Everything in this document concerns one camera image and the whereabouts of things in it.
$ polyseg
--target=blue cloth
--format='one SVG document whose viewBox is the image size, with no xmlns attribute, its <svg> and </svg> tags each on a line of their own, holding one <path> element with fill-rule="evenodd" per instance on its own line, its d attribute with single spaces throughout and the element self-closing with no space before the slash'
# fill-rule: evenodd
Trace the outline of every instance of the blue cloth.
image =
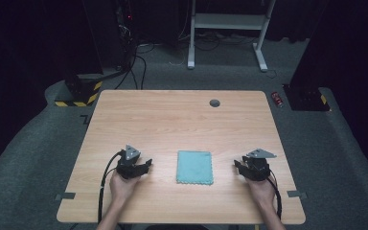
<svg viewBox="0 0 368 230">
<path fill-rule="evenodd" d="M 211 152 L 180 150 L 176 180 L 182 184 L 213 184 Z"/>
</svg>

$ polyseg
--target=human arm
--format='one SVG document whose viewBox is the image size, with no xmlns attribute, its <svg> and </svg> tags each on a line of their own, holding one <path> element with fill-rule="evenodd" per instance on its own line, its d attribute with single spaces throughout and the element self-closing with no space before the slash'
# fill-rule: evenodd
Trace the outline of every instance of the human arm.
<svg viewBox="0 0 368 230">
<path fill-rule="evenodd" d="M 113 172 L 112 178 L 110 179 L 112 201 L 109 204 L 106 214 L 100 224 L 98 224 L 97 230 L 114 230 L 116 228 L 119 215 L 122 213 L 122 210 L 133 193 L 133 189 L 139 179 L 140 176 L 124 180 L 116 173 L 116 171 Z"/>
<path fill-rule="evenodd" d="M 269 230 L 284 230 L 286 227 L 280 221 L 274 209 L 273 199 L 275 195 L 274 188 L 267 180 L 252 181 L 245 178 L 250 191 L 252 193 L 253 200 L 259 208 L 263 221 L 267 229 Z"/>
</svg>

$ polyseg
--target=gray carpet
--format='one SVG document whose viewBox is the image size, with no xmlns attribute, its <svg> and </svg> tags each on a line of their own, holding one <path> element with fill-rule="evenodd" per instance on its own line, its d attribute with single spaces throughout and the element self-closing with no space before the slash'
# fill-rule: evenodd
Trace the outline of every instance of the gray carpet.
<svg viewBox="0 0 368 230">
<path fill-rule="evenodd" d="M 210 43 L 198 42 L 204 49 Z M 307 221 L 287 229 L 368 229 L 368 162 L 360 150 L 330 89 L 320 91 L 332 111 L 292 111 L 282 89 L 289 83 L 307 42 L 266 41 L 263 51 L 269 71 L 260 72 L 250 43 L 221 44 L 213 51 L 195 51 L 195 69 L 187 69 L 187 49 L 150 46 L 139 49 L 147 62 L 145 89 L 278 91 L 285 106 L 269 101 Z M 144 64 L 133 71 L 140 82 Z M 103 82 L 114 88 L 122 79 Z M 0 229 L 69 229 L 57 221 L 57 194 L 65 191 L 86 131 L 83 115 L 91 107 L 56 107 L 58 82 L 46 90 L 47 107 L 26 124 L 0 157 Z M 131 75 L 120 86 L 134 89 Z M 75 229 L 94 229 L 95 223 Z M 241 229 L 252 229 L 241 226 Z"/>
</svg>

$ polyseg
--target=table top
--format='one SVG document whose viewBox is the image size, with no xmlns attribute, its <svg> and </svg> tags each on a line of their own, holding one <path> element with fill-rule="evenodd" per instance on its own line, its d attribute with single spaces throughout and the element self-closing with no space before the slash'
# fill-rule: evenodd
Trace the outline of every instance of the table top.
<svg viewBox="0 0 368 230">
<path fill-rule="evenodd" d="M 219 100 L 220 106 L 210 106 Z M 96 222 L 104 169 L 130 144 L 142 152 L 137 164 L 152 159 L 126 204 L 124 223 L 262 223 L 234 159 L 252 150 L 275 153 L 267 159 L 282 196 L 284 224 L 299 224 L 305 214 L 267 98 L 260 91 L 105 90 L 85 134 L 66 193 L 57 213 L 62 222 Z M 212 153 L 212 185 L 176 182 L 179 150 Z M 116 167 L 117 157 L 111 168 Z M 109 176 L 103 213 L 110 203 Z"/>
</svg>

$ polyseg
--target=metal stand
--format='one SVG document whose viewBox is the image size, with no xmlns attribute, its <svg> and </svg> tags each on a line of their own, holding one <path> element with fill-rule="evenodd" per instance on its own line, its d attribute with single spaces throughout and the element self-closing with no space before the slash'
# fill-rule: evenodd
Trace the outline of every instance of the metal stand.
<svg viewBox="0 0 368 230">
<path fill-rule="evenodd" d="M 196 13 L 196 0 L 193 0 L 191 17 L 191 36 L 188 52 L 188 68 L 196 67 L 195 36 L 196 28 L 210 29 L 234 29 L 234 30 L 255 30 L 261 31 L 258 43 L 253 43 L 253 50 L 259 62 L 262 72 L 267 71 L 265 58 L 262 53 L 262 45 L 265 40 L 265 33 L 270 22 L 276 0 L 271 0 L 265 15 L 243 15 L 243 14 L 217 14 L 217 13 Z"/>
</svg>

